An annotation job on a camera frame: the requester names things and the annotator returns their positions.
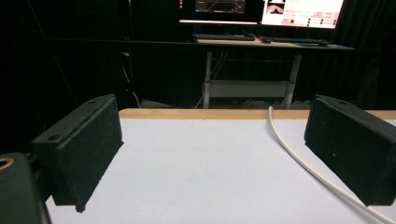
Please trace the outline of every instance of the white tabletop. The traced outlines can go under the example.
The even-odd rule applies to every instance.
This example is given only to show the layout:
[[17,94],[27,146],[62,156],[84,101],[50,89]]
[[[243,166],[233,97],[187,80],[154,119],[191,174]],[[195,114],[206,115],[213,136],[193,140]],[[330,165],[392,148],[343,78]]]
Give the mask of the white tabletop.
[[[299,155],[348,190],[304,145],[305,124],[276,120]],[[266,119],[121,119],[121,127],[124,145],[86,210],[50,198],[53,223],[378,222],[294,161]],[[396,220],[395,204],[372,207]]]

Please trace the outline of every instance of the dark background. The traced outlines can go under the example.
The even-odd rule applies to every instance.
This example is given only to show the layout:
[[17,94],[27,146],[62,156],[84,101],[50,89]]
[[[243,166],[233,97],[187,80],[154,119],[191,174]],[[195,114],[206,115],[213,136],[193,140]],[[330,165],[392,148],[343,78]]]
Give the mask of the dark background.
[[[181,26],[178,0],[131,0],[129,5],[129,1],[121,0],[1,2],[0,153],[30,151],[34,137],[78,105],[100,95],[116,94],[119,109],[136,106],[132,91],[140,99],[186,108],[201,97],[204,52],[50,48],[40,41],[42,37],[189,42],[196,32],[249,32],[326,38],[356,49],[395,49],[396,45],[394,0],[345,0],[335,31]],[[122,52],[130,53],[131,59]],[[232,60],[223,65],[217,78],[281,79],[289,73],[290,57],[230,52],[228,58]],[[395,109],[395,58],[303,57],[293,100],[311,100],[318,93],[355,102],[364,109]],[[285,62],[254,63],[266,59]]]

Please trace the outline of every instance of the monitor screen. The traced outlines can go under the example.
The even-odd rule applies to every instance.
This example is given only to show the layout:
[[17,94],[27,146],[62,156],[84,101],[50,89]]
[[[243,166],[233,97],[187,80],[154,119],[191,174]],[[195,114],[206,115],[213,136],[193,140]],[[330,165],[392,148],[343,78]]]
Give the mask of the monitor screen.
[[180,23],[256,25],[262,0],[179,0]]
[[343,0],[264,0],[260,24],[335,29]]

